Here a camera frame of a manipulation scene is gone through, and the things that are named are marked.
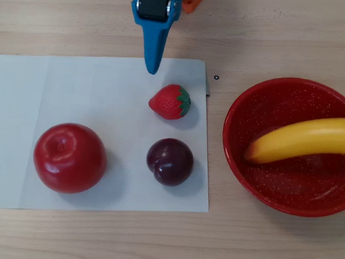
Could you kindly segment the blue gripper body with servo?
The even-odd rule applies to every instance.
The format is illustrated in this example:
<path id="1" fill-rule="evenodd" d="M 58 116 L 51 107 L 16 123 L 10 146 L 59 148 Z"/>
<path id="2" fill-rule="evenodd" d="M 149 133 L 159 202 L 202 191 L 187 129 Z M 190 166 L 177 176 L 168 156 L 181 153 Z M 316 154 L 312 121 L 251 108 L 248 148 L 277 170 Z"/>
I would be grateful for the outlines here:
<path id="1" fill-rule="evenodd" d="M 151 21 L 176 21 L 180 15 L 181 0 L 136 0 L 140 18 Z"/>

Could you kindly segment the blue movable gripper finger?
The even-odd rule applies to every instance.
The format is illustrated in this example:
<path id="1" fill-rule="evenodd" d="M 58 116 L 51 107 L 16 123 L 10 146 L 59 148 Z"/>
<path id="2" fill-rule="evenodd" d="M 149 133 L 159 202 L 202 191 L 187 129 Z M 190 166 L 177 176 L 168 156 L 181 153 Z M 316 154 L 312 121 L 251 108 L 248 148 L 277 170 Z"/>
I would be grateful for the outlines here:
<path id="1" fill-rule="evenodd" d="M 142 27 L 144 35 L 144 59 L 147 71 L 156 74 L 163 57 L 168 33 L 174 22 L 169 20 L 151 21 L 140 18 L 136 10 L 136 0 L 132 1 L 132 12 L 135 23 Z"/>

